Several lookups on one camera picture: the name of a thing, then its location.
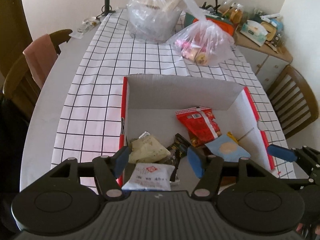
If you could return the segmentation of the tissue box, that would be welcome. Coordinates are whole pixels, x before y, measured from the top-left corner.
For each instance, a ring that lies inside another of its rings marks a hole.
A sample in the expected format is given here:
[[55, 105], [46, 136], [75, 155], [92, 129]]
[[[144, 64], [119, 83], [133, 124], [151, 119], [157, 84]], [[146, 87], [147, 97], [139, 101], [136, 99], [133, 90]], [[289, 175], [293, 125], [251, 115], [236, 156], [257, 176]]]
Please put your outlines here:
[[260, 47], [265, 43], [268, 34], [267, 30], [260, 23], [252, 20], [247, 20], [242, 25], [240, 33]]

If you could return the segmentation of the white and blue snack packet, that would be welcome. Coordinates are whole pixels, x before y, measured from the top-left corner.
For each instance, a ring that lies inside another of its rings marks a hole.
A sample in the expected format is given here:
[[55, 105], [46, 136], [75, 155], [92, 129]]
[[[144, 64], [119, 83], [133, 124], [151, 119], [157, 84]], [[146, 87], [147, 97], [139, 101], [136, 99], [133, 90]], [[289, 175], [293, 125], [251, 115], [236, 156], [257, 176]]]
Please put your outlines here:
[[167, 164], [137, 163], [123, 191], [170, 191], [175, 167]]

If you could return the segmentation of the red snack bag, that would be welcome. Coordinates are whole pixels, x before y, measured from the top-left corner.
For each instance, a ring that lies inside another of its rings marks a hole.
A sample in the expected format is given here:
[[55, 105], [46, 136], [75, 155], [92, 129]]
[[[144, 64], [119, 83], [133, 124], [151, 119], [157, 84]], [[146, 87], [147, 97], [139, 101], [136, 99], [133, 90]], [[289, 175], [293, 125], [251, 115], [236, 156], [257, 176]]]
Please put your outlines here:
[[222, 135], [209, 107], [191, 107], [175, 112], [178, 121], [188, 130], [191, 144], [201, 147]]

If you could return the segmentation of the wooden chair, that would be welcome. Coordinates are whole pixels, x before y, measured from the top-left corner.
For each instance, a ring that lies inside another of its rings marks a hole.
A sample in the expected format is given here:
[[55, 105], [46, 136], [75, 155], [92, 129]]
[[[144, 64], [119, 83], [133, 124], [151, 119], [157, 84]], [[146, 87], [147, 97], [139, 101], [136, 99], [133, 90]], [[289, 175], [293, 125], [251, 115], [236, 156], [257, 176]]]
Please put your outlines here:
[[[58, 56], [61, 54], [60, 45], [70, 40], [71, 29], [62, 29], [51, 34], [50, 39], [55, 47]], [[25, 116], [30, 119], [41, 89], [33, 80], [26, 59], [22, 55], [14, 62], [5, 78], [3, 95], [7, 100], [12, 101]]]
[[286, 65], [266, 91], [286, 139], [319, 118], [319, 106], [306, 79]]

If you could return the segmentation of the yellow snack packet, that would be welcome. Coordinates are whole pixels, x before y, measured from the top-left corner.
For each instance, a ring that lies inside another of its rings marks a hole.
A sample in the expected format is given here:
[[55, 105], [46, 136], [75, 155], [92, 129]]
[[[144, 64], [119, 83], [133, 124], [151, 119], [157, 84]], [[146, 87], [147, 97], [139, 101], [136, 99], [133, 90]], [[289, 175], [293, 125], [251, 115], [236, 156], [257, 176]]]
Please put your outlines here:
[[238, 140], [236, 139], [236, 137], [234, 135], [232, 135], [231, 132], [228, 132], [226, 135], [229, 137], [229, 139], [233, 140], [237, 145], [239, 145]]

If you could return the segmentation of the amber liquid bottle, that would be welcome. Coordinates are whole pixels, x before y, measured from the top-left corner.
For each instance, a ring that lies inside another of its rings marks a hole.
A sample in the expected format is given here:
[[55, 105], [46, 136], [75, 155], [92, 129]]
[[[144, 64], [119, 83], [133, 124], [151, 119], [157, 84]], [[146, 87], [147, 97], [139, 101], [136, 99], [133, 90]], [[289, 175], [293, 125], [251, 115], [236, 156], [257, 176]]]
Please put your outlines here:
[[236, 4], [231, 11], [229, 20], [237, 26], [241, 22], [243, 12], [244, 6], [242, 4]]

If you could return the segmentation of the pink cloth on chair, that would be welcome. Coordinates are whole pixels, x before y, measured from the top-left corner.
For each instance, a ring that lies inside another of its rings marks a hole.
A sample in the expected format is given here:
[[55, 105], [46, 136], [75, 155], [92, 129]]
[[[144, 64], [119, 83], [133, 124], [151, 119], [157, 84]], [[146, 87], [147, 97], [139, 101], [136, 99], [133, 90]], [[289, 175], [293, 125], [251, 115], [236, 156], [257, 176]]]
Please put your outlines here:
[[33, 80], [40, 89], [58, 58], [58, 54], [48, 34], [31, 42], [23, 51], [23, 55], [32, 74]]

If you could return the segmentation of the white grid tablecloth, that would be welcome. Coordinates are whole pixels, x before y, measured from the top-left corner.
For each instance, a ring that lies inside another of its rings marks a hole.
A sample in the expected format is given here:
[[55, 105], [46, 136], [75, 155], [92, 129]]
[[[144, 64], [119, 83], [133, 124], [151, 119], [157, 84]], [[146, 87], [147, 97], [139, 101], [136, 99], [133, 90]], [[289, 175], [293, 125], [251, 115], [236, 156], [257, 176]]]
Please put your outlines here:
[[189, 136], [176, 111], [203, 106], [255, 162], [278, 178], [295, 178], [292, 163], [267, 154], [269, 144], [287, 146], [284, 133], [250, 64], [238, 48], [232, 53], [227, 61], [198, 66], [168, 44], [131, 38], [125, 10], [107, 16], [68, 91], [51, 166], [110, 157], [144, 132], [167, 147], [176, 134]]

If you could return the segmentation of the light blue snack packet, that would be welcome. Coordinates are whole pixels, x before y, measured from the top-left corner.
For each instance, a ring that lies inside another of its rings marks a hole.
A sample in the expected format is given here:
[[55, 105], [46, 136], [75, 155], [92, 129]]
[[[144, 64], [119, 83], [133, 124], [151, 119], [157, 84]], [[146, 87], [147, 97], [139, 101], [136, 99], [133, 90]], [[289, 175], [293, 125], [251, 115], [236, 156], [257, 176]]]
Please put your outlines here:
[[221, 135], [205, 146], [213, 155], [221, 157], [224, 161], [237, 163], [240, 158], [250, 158], [251, 155], [227, 135]]

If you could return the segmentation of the left wooden chair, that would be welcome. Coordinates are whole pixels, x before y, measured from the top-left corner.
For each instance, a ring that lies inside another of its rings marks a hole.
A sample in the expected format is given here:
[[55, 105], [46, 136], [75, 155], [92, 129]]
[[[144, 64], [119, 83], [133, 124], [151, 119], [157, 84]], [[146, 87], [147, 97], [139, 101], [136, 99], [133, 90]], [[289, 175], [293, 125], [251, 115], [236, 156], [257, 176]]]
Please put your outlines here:
[[[58, 56], [61, 54], [60, 45], [70, 40], [71, 29], [62, 29], [51, 34], [50, 39], [55, 47]], [[33, 80], [26, 59], [22, 55], [14, 62], [5, 78], [3, 95], [7, 100], [12, 101], [25, 116], [30, 119], [41, 89]]]

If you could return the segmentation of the orange green box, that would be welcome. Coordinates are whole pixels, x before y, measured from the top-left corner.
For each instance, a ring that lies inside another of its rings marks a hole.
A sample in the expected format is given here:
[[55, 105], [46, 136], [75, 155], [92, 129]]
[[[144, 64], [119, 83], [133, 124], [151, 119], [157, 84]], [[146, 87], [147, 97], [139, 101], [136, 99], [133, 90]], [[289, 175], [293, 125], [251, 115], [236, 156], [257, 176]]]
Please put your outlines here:
[[[223, 18], [220, 15], [215, 15], [215, 14], [206, 14], [206, 19], [217, 24], [223, 31], [225, 31], [229, 35], [231, 35], [231, 36], [234, 35], [235, 26], [229, 19]], [[187, 26], [189, 26], [197, 21], [198, 21], [197, 18], [195, 18], [192, 14], [187, 12], [185, 14], [183, 25], [186, 28]]]

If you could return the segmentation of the beige snack packet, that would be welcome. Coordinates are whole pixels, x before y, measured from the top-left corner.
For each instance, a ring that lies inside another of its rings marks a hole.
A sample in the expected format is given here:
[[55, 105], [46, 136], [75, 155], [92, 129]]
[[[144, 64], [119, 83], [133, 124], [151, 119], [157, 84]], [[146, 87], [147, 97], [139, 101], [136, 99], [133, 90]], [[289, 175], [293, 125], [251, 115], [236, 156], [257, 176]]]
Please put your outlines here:
[[131, 142], [129, 163], [155, 163], [171, 156], [167, 150], [153, 135], [145, 135]]

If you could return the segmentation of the small plastic bag with snacks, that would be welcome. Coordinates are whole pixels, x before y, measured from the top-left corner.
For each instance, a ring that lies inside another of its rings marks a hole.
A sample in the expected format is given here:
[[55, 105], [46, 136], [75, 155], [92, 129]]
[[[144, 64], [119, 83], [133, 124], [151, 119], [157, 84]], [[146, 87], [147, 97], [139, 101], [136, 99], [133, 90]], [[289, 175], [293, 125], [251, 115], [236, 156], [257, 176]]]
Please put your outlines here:
[[198, 65], [219, 64], [233, 57], [234, 38], [206, 18], [194, 0], [183, 0], [197, 19], [167, 40], [183, 58]]

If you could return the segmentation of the black snack packet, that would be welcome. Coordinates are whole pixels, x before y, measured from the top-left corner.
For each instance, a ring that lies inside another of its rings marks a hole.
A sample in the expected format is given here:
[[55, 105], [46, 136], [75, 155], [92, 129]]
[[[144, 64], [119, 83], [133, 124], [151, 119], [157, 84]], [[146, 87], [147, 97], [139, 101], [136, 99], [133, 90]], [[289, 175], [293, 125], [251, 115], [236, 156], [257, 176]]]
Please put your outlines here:
[[187, 156], [187, 150], [191, 146], [191, 143], [188, 142], [182, 135], [179, 133], [175, 134], [174, 142], [167, 148], [171, 152], [173, 159], [172, 165], [175, 167], [171, 177], [170, 182], [178, 182], [177, 171], [182, 158]]

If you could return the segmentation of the white drawer cabinet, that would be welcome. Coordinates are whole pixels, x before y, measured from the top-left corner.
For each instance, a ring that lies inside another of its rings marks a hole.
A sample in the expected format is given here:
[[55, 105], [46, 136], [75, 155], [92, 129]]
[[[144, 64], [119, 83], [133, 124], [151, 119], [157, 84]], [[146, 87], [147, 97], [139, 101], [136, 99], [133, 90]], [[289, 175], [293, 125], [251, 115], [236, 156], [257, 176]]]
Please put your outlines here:
[[266, 44], [258, 46], [239, 31], [234, 33], [234, 39], [265, 91], [271, 87], [284, 67], [293, 61], [285, 47], [281, 47], [277, 53]]

